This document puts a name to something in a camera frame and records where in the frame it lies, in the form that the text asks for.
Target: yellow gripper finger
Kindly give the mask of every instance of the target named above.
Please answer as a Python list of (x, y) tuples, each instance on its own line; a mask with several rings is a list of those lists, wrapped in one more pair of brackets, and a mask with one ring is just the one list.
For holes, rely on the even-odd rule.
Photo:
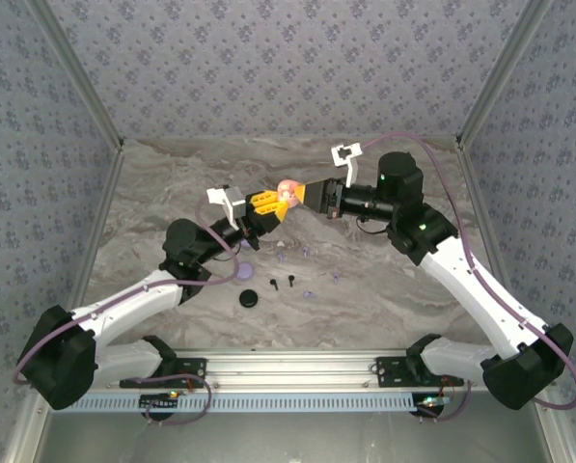
[(253, 195), (251, 197), (251, 205), (253, 207), (260, 207), (261, 205), (267, 205), (276, 203), (279, 200), (279, 193), (277, 191), (266, 190)]
[(288, 213), (289, 203), (287, 201), (278, 201), (272, 204), (261, 205), (256, 207), (255, 211), (259, 215), (266, 215), (274, 213), (280, 222), (283, 222), (286, 218), (286, 213)]
[(294, 194), (296, 195), (296, 198), (298, 198), (298, 201), (300, 201), (301, 204), (305, 202), (305, 188), (307, 188), (307, 185), (303, 183), (301, 185), (298, 185), (294, 190)]

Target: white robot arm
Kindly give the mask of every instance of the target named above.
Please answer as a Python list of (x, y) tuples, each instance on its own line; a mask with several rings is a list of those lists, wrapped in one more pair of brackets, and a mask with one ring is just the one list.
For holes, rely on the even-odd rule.
[[(354, 156), (360, 152), (351, 155), (351, 149), (338, 151), (341, 165), (355, 165)], [(417, 383), (426, 385), (427, 378), (442, 375), (483, 381), (502, 403), (518, 409), (562, 373), (559, 357), (508, 315), (477, 281), (474, 271), (566, 354), (572, 335), (561, 324), (548, 327), (476, 259), (473, 267), (468, 265), (457, 230), (440, 212), (423, 203), (423, 174), (409, 153), (382, 156), (375, 188), (354, 183), (357, 171), (353, 168), (351, 172), (349, 187), (342, 179), (328, 178), (299, 186), (295, 195), (303, 205), (331, 219), (349, 214), (388, 223), (386, 231), (394, 247), (444, 285), (491, 341), (491, 345), (473, 345), (428, 335), (406, 351)], [(242, 198), (239, 190), (231, 189), (225, 194), (211, 190), (208, 195), (227, 209), (228, 217), (211, 228), (230, 247), (246, 238), (258, 249), (258, 238), (272, 232), (287, 210), (273, 192)], [(174, 373), (169, 370), (171, 360), (166, 358), (163, 344), (156, 340), (109, 345), (149, 316), (195, 296), (210, 276), (202, 265), (223, 252), (206, 230), (186, 219), (170, 225), (163, 249), (166, 259), (143, 281), (71, 313), (56, 306), (43, 314), (22, 352), (18, 371), (53, 408), (71, 405), (93, 385), (149, 377), (159, 369), (164, 374)], [(61, 334), (58, 330), (66, 324), (72, 326)]]

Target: patterned wallpaper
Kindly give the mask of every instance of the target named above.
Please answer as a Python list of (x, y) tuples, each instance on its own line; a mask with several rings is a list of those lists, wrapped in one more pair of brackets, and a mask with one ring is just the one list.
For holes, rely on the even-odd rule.
[(50, 0), (124, 138), (453, 134), (526, 0)]
[(0, 0), (0, 455), (25, 394), (14, 363), (67, 303), (111, 157), (23, 0)]
[(576, 0), (554, 2), (470, 153), (514, 292), (570, 328), (576, 363)]

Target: black cap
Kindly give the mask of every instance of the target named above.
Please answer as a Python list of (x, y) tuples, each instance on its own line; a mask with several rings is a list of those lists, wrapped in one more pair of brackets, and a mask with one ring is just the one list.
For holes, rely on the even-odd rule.
[(240, 293), (238, 301), (240, 301), (242, 307), (250, 309), (258, 304), (258, 294), (252, 289), (245, 289)]

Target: metal edge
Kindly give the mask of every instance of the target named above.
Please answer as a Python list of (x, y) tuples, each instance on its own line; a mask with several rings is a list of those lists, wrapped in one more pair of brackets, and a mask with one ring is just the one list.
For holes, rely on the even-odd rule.
[(457, 149), (455, 135), (425, 135), (423, 139), (439, 150), (455, 151)]
[(46, 0), (26, 0), (26, 5), (39, 23), (45, 38), (56, 52), (63, 68), (69, 75), (69, 79), (86, 104), (105, 141), (112, 149), (117, 149), (121, 144), (118, 130), (93, 87), (88, 74), (82, 67), (77, 55), (75, 55), (58, 18)]
[(459, 130), (458, 136), (466, 147), (469, 147), (474, 141), (552, 3), (553, 0), (529, 0), (517, 18), (517, 22), (515, 22), (496, 63), (489, 72), (468, 117)]
[[(52, 413), (67, 415), (74, 413), (139, 413), (139, 393), (111, 394), (89, 393), (69, 408)], [(170, 413), (176, 411), (199, 411), (206, 402), (206, 392), (187, 393), (178, 398)], [(369, 391), (348, 393), (221, 393), (213, 394), (210, 413), (285, 413), (285, 412), (414, 412), (411, 392), (384, 391), (372, 394)], [(165, 409), (151, 408), (161, 412)]]
[[(377, 357), (404, 356), (403, 349), (187, 349), (180, 358), (207, 360), (206, 381), (218, 393), (355, 393), (431, 392), (437, 387), (380, 388), (371, 367)], [(157, 389), (92, 388), (91, 393), (135, 394)], [(475, 392), (486, 392), (475, 384)]]
[(461, 143), (457, 144), (457, 155), (459, 157), (459, 164), (463, 171), (465, 183), (468, 187), (468, 193), (472, 200), (472, 206), (477, 216), (479, 224), (480, 236), (484, 244), (484, 250), (487, 253), (489, 264), (491, 265), (491, 274), (500, 282), (505, 288), (510, 288), (510, 278), (508, 277), (507, 268), (504, 265), (504, 259), (500, 252), (500, 245), (498, 238), (493, 230), (493, 224), (487, 212), (487, 206), (484, 202), (484, 197), (479, 187), (479, 180), (474, 170), (474, 165), (470, 159), (470, 155), (463, 148)]
[[(562, 402), (562, 396), (556, 391), (544, 390), (539, 396), (548, 402)], [(554, 463), (576, 463), (576, 438), (568, 415), (565, 412), (549, 410), (540, 405), (535, 407), (552, 461)]]
[(121, 174), (123, 161), (123, 150), (119, 147), (114, 159), (112, 160), (112, 164), (110, 165), (105, 184), (103, 185), (103, 191), (101, 192), (95, 220), (91, 227), (90, 236), (86, 243), (84, 254), (82, 255), (82, 262), (80, 263), (77, 274), (75, 275), (71, 295), (67, 301), (67, 310), (79, 307), (84, 299), (86, 287), (91, 279), (93, 265), (95, 264), (98, 242), (103, 234), (103, 227), (105, 227), (107, 214), (112, 204), (112, 198), (114, 198), (114, 192), (116, 191), (116, 185)]
[(3, 463), (28, 463), (35, 459), (49, 405), (37, 392), (22, 402), (17, 421), (9, 437)]

